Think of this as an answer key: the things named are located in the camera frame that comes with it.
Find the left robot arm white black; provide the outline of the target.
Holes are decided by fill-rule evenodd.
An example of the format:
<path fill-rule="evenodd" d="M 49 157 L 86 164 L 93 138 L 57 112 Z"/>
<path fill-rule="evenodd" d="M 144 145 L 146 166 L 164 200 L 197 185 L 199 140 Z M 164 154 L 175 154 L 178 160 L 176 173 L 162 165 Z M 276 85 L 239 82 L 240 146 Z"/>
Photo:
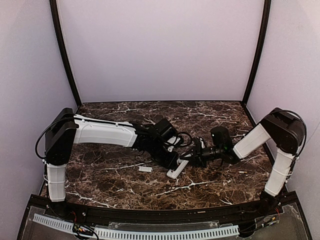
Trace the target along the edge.
<path fill-rule="evenodd" d="M 49 125 L 44 155 L 49 199 L 54 203 L 66 199 L 66 167 L 74 144 L 107 144 L 147 152 L 160 166 L 170 170 L 177 166 L 178 153 L 170 150 L 182 142 L 179 133 L 165 118 L 156 124 L 117 122 L 84 117 L 64 108 Z"/>

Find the white battery cover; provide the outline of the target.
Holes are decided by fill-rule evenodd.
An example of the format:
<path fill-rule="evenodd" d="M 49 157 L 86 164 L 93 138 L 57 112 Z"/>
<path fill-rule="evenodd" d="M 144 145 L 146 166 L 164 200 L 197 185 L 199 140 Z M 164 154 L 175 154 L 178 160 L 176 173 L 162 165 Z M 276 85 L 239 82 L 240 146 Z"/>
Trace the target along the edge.
<path fill-rule="evenodd" d="M 151 173 L 153 171 L 153 168 L 147 166 L 139 166 L 138 170 L 140 172 Z"/>

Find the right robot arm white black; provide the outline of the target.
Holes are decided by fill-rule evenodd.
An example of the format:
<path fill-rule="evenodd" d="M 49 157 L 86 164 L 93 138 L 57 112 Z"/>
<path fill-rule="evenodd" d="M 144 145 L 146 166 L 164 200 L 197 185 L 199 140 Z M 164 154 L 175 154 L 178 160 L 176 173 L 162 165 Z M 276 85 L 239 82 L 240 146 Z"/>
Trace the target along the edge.
<path fill-rule="evenodd" d="M 206 167 L 208 161 L 215 159 L 234 165 L 267 141 L 273 140 L 277 155 L 261 194 L 275 198 L 280 194 L 306 144 L 307 126 L 297 113 L 276 107 L 236 144 L 233 144 L 228 129 L 223 126 L 212 128 L 210 134 L 213 146 L 206 146 L 201 137 L 195 137 L 194 146 L 180 159 L 197 167 Z"/>

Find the white remote control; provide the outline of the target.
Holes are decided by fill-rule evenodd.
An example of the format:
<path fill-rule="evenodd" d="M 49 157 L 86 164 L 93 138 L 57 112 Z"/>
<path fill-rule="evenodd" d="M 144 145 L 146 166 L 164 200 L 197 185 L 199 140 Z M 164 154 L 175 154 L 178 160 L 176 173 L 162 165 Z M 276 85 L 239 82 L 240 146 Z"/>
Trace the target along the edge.
<path fill-rule="evenodd" d="M 166 175 L 167 177 L 169 177 L 170 179 L 177 179 L 178 176 L 180 175 L 180 173 L 184 170 L 184 168 L 187 166 L 188 161 L 186 160 L 177 160 L 177 168 L 175 170 L 170 169 Z"/>

